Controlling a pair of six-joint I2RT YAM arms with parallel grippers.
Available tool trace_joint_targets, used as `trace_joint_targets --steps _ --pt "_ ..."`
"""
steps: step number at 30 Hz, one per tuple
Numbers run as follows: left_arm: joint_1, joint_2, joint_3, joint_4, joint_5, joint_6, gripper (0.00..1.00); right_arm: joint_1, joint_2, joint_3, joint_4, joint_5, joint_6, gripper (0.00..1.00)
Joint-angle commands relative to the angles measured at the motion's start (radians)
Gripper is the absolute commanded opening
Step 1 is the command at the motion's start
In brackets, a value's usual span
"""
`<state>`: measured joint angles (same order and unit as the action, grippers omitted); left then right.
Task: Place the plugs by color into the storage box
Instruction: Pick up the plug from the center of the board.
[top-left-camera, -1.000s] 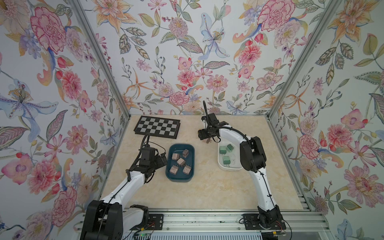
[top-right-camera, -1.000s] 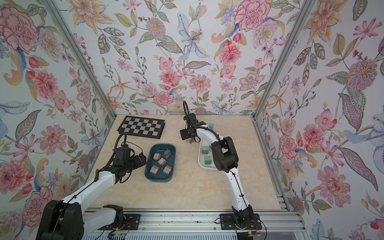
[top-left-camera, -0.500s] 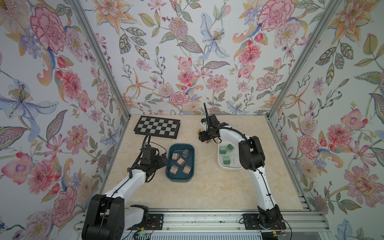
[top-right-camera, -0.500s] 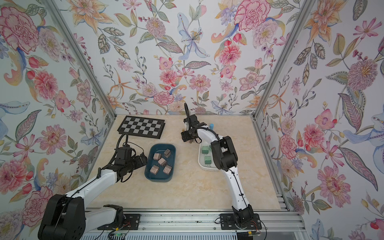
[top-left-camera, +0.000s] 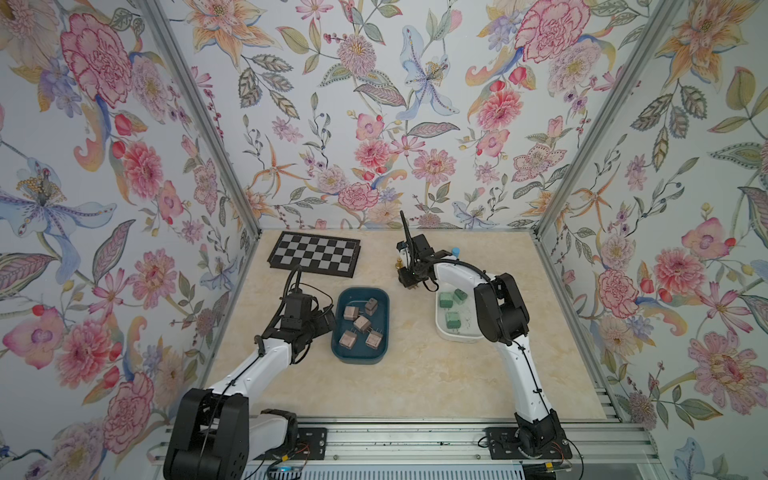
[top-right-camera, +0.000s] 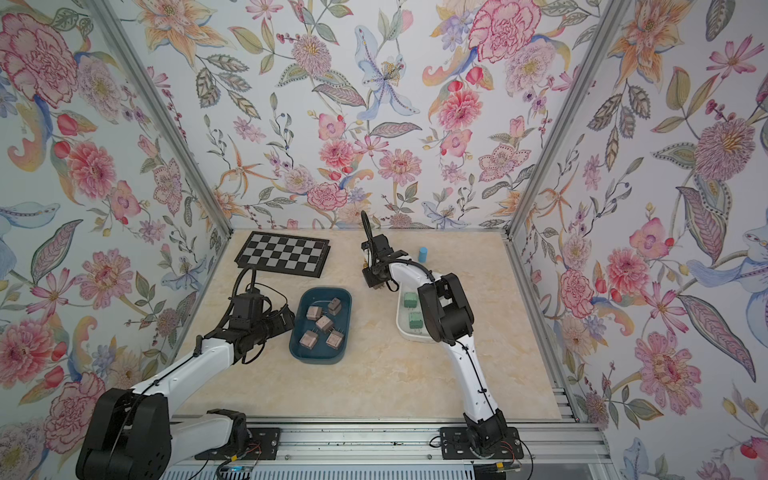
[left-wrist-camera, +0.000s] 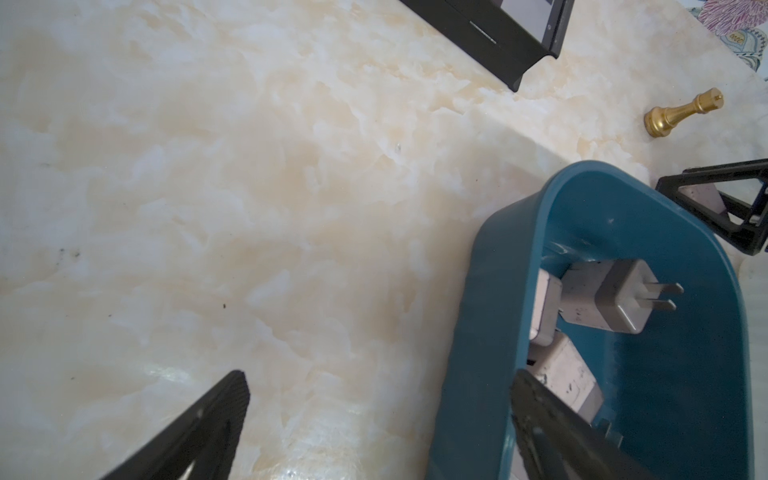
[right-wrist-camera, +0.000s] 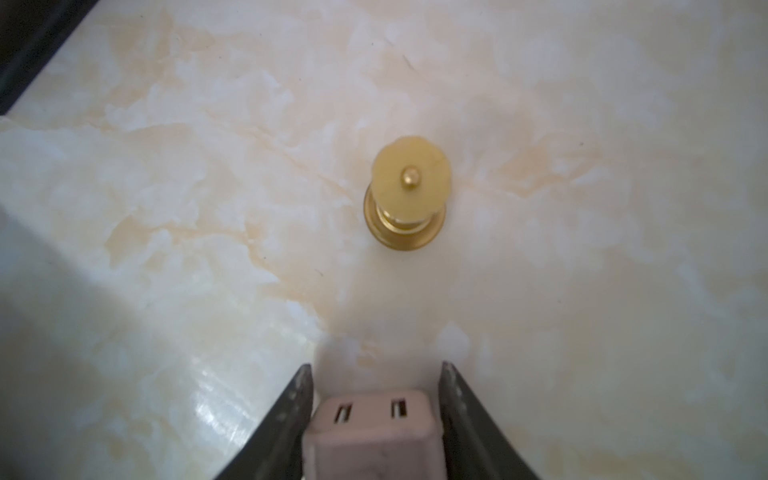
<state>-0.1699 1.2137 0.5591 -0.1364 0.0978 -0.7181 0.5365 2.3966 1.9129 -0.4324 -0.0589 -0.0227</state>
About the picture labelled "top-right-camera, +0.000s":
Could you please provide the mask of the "pink plug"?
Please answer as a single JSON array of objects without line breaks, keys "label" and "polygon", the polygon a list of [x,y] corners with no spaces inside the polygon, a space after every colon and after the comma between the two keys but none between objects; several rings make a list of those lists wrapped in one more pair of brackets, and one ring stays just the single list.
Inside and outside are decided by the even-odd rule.
[{"label": "pink plug", "polygon": [[334,322],[329,317],[323,315],[316,321],[316,327],[323,333],[329,333],[334,329]]},{"label": "pink plug", "polygon": [[319,334],[313,330],[306,331],[299,340],[299,345],[307,350],[313,350],[319,340]]},{"label": "pink plug", "polygon": [[326,339],[326,345],[333,350],[339,350],[343,346],[344,339],[345,335],[342,332],[332,330]]},{"label": "pink plug", "polygon": [[327,305],[327,311],[331,315],[338,315],[342,310],[342,301],[339,298],[332,299]]},{"label": "pink plug", "polygon": [[323,308],[321,306],[312,305],[307,309],[306,318],[309,321],[316,322],[323,316]]}]

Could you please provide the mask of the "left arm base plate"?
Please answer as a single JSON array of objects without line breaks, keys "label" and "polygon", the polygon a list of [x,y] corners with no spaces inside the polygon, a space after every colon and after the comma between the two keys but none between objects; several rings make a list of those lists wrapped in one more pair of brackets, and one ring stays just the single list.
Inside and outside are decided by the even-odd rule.
[{"label": "left arm base plate", "polygon": [[275,460],[281,434],[280,428],[249,427],[247,438],[242,447],[234,445],[210,449],[195,455],[194,459],[211,462]]}]

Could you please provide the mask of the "green plug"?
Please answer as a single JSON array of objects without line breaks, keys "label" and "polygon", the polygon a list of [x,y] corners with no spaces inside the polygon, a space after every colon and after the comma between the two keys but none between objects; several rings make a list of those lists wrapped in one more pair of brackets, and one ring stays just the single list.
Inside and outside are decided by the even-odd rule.
[{"label": "green plug", "polygon": [[402,303],[404,308],[415,309],[419,306],[418,295],[415,292],[405,292]]},{"label": "green plug", "polygon": [[420,330],[424,327],[423,315],[421,312],[412,311],[409,313],[408,326],[411,330]]}]

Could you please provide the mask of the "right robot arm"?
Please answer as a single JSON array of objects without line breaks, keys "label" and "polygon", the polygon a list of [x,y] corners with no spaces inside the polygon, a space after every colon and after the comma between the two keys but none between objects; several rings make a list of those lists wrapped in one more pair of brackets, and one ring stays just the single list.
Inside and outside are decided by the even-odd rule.
[{"label": "right robot arm", "polygon": [[403,294],[417,294],[426,331],[449,355],[461,388],[470,448],[489,456],[506,440],[507,421],[480,365],[474,314],[459,278],[435,273],[405,251],[393,249],[383,234],[368,232],[361,250],[367,260],[363,277],[369,287],[394,283]]}]

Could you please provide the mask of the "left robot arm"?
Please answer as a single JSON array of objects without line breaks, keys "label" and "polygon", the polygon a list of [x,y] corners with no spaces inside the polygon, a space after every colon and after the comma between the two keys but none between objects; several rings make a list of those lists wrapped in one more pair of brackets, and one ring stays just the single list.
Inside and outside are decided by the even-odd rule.
[{"label": "left robot arm", "polygon": [[193,351],[129,389],[112,388],[95,405],[76,464],[79,479],[159,479],[208,451],[239,457],[256,444],[242,412],[213,409],[176,423],[174,413],[208,381],[249,361],[256,346],[289,332],[288,305],[273,311],[251,287],[230,299],[220,324],[198,336]]}]

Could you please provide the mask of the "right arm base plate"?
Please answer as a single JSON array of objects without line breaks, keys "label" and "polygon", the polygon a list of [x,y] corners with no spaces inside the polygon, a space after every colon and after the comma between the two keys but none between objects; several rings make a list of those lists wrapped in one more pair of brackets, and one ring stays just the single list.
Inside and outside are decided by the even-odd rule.
[{"label": "right arm base plate", "polygon": [[468,430],[462,427],[442,427],[436,440],[430,445],[438,447],[444,460],[522,460],[526,458],[523,442],[514,427],[493,444],[490,441],[471,440]]}]

